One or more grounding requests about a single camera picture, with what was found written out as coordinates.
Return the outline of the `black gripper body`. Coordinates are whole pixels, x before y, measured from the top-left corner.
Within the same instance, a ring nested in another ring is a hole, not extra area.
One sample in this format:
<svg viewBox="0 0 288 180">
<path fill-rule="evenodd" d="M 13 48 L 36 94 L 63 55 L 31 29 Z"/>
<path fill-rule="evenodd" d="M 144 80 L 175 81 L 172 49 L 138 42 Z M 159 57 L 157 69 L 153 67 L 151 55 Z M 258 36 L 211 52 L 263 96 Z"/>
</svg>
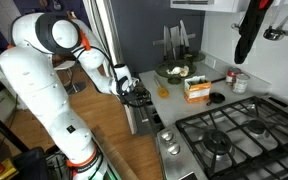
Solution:
<svg viewBox="0 0 288 180">
<path fill-rule="evenodd" d="M 117 97 L 128 107 L 139 108 L 146 105 L 151 99 L 150 92 L 137 84 L 138 80 L 129 80 L 127 77 L 117 81 Z"/>
</svg>

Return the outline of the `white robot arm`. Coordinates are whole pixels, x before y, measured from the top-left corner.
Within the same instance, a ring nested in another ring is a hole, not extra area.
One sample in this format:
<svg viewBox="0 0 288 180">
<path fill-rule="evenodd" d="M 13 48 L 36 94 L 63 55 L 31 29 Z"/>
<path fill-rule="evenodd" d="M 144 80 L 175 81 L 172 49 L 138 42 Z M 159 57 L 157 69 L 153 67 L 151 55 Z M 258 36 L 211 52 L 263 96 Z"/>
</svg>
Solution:
<svg viewBox="0 0 288 180">
<path fill-rule="evenodd" d="M 67 158 L 73 180 L 103 180 L 108 162 L 89 126 L 71 108 L 52 56 L 71 53 L 99 92 L 127 103 L 139 80 L 116 64 L 103 76 L 98 67 L 109 56 L 87 25 L 52 13 L 31 13 L 11 25 L 12 46 L 0 55 L 8 82 Z"/>
</svg>

